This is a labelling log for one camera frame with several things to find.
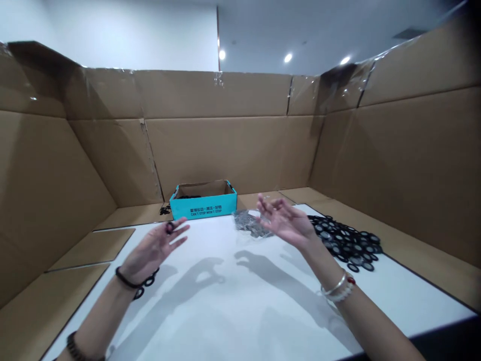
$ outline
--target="pile of black rubber rings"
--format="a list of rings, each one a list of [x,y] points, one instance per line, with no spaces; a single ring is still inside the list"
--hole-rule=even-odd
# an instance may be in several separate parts
[[[308,216],[317,236],[322,240],[331,254],[353,272],[359,267],[374,271],[373,262],[378,261],[376,254],[382,253],[381,240],[369,232],[336,222],[331,216]]]

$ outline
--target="table surface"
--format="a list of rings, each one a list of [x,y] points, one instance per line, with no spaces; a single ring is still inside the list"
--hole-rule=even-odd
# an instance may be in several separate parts
[[[295,207],[320,215],[308,205]],[[294,247],[278,237],[246,244],[232,216],[188,223],[187,242],[127,310],[110,361],[339,360],[362,352]],[[42,360],[60,354],[115,268],[155,226],[127,227],[136,229],[132,237]],[[374,272],[361,268],[356,282],[408,337],[476,316],[385,255],[374,266]]]

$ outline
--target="cardboard panel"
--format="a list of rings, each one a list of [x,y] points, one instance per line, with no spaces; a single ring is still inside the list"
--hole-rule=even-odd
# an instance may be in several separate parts
[[[109,218],[100,223],[95,230],[136,226],[141,224],[172,221],[172,213],[160,215],[160,208],[168,203],[147,206],[119,208]]]
[[[297,204],[309,203],[309,202],[324,202],[329,201],[331,198],[328,196],[315,191],[312,188],[295,188],[291,190],[279,191],[281,194],[285,195],[290,200],[296,202]]]
[[[342,73],[328,113],[357,108],[373,65],[374,59],[367,59]]]
[[[249,195],[241,195],[237,197],[237,209],[257,209],[257,199],[259,193],[252,193]],[[267,201],[273,201],[279,198],[284,198],[289,204],[295,204],[289,198],[283,196],[279,192],[263,192],[262,195]]]
[[[91,232],[50,267],[49,271],[113,261],[134,231],[131,228]]]
[[[0,110],[65,118],[55,78],[33,64],[20,63],[1,43]]]
[[[357,109],[334,198],[481,266],[480,99],[476,87]]]
[[[314,115],[321,77],[294,75],[287,115]]]
[[[309,186],[334,196],[334,175],[354,110],[330,113],[324,119]]]
[[[75,68],[61,76],[68,120],[142,118],[133,71]]]
[[[0,358],[38,361],[108,264],[42,274],[0,310]]]
[[[280,188],[307,186],[323,121],[323,116],[287,118]]]
[[[120,207],[163,202],[143,120],[71,121],[83,149]]]
[[[145,119],[286,115],[291,76],[141,70]]]
[[[165,198],[178,184],[215,179],[229,180],[239,194],[280,188],[286,117],[146,122]]]
[[[48,269],[115,210],[68,122],[0,111],[0,233]]]
[[[481,311],[481,270],[338,201],[309,202],[336,221],[376,234],[384,252],[477,311]]]
[[[476,31],[468,17],[391,49],[376,61],[361,106],[481,84]]]
[[[42,272],[38,264],[26,261],[20,251],[0,236],[0,308]]]

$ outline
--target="open box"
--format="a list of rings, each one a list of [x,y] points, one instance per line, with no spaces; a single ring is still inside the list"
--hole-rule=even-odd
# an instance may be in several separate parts
[[[237,209],[237,192],[227,180],[180,184],[170,198],[174,219],[225,216]]]

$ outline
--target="white wall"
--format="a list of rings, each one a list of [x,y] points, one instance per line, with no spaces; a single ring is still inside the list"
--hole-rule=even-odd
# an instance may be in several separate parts
[[[217,71],[214,5],[44,0],[61,52],[87,67]]]
[[[0,41],[37,40],[59,49],[60,44],[41,0],[0,0]]]

